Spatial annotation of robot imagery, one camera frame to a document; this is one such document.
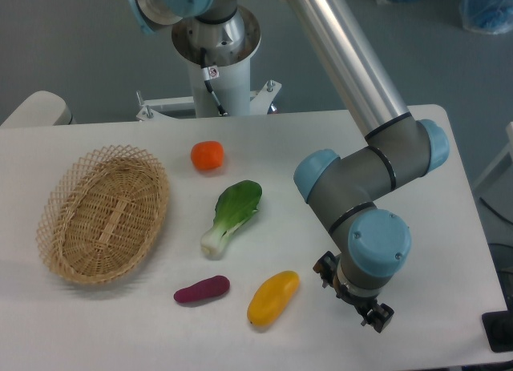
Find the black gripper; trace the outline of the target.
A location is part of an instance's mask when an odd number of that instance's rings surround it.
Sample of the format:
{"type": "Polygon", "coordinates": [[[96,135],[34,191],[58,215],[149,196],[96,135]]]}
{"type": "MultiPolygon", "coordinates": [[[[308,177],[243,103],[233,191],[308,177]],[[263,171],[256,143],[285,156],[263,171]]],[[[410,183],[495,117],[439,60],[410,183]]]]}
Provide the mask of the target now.
{"type": "Polygon", "coordinates": [[[369,325],[375,331],[383,331],[391,322],[394,310],[387,304],[379,304],[378,289],[359,288],[349,281],[343,272],[340,256],[327,251],[313,266],[313,271],[319,275],[322,287],[328,286],[335,290],[337,298],[351,304],[362,316],[361,326],[369,325]]]}

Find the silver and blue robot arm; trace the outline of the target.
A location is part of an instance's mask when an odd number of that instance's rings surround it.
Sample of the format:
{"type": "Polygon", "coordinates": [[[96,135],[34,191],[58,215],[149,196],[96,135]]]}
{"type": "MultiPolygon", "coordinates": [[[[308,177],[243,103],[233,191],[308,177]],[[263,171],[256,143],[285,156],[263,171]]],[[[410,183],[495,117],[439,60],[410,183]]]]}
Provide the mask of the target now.
{"type": "MultiPolygon", "coordinates": [[[[238,0],[127,0],[139,28],[172,30],[188,63],[197,117],[264,113],[270,102],[251,96],[249,61],[260,27],[238,0]]],[[[449,155],[444,130],[417,121],[390,81],[345,0],[282,0],[298,17],[366,147],[345,158],[314,152],[294,183],[339,249],[314,265],[324,284],[351,304],[365,325],[382,331],[394,312],[378,295],[403,266],[410,230],[376,200],[441,166],[449,155]]]]}

